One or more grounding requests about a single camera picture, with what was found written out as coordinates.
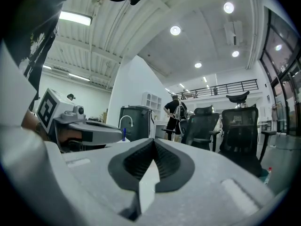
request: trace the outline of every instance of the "ceiling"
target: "ceiling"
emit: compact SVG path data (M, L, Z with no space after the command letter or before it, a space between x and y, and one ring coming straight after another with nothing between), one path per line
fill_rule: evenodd
M225 1L235 5L227 15ZM122 59L139 54L166 85L247 65L252 39L250 0L142 0L129 1L67 0L63 10L93 18L90 26L59 20L58 33L45 64L52 70L43 73L78 81L68 73L89 78L89 86L111 91ZM243 23L244 42L238 58L227 46L223 25ZM170 26L182 28L179 36ZM194 64L202 61L196 69Z
M228 1L235 7L232 14L224 12L224 1L197 8L178 22L170 24L140 51L138 55L159 74L158 77L165 86L247 67L252 43L250 0ZM239 47L227 44L224 29L226 22L237 20L243 25L243 42ZM174 25L182 31L177 36L170 33L170 28ZM236 58L232 57L235 50L240 52ZM202 63L202 67L197 69L194 65L198 62Z

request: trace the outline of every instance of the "desk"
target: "desk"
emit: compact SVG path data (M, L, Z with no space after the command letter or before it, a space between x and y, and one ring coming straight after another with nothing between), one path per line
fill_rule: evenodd
M167 123L168 121L155 121L156 138L164 138L165 132L161 129L165 129Z

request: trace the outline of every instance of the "black shirt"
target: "black shirt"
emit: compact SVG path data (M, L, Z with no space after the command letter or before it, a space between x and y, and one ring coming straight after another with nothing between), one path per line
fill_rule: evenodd
M170 113L173 114L175 112L176 108L179 106L179 104L180 103L179 103L178 100L173 100L172 102L167 103L166 106L165 106L165 108L169 109ZM181 102L181 104L183 105L183 107L185 108L185 110L187 110L186 105L183 102Z
M55 39L56 25L66 0L23 0L15 9L4 42L16 65L37 90L43 64Z

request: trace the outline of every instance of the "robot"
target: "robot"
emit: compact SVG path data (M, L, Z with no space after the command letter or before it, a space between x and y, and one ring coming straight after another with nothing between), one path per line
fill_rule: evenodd
M61 152L103 148L103 145L122 140L123 136L123 131L117 127L86 120L84 107L75 105L53 89L45 92L37 110L37 117L49 139L58 145ZM61 145L58 140L58 130L61 127L81 131L82 140L70 139Z

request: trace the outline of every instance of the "person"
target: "person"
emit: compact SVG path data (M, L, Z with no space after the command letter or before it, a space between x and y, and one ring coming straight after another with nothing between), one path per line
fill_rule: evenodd
M166 106L164 106L164 111L169 115L169 121L167 124L167 130L174 130L175 129L175 137L174 137L174 141L178 142L179 137L180 137L180 127L179 127L179 121L176 120L175 118L173 118L173 114L176 110L176 108L179 106L179 98L177 95L173 95L173 100L172 102L169 102L166 104ZM181 104L183 105L183 107L185 108L185 110L187 110L186 105L181 102ZM171 141L171 132L167 132L167 139L169 141Z
M42 67L57 32L56 25L66 0L15 0L7 16L3 41L24 76L36 89L39 98ZM22 127L35 131L43 140L48 136L38 118L28 110ZM60 128L60 143L69 138L81 139L80 131Z
M69 95L67 95L67 98L68 98L68 99L70 99L71 101L72 101L73 99L76 99L76 98L74 97L74 95L73 95L73 94L69 94Z

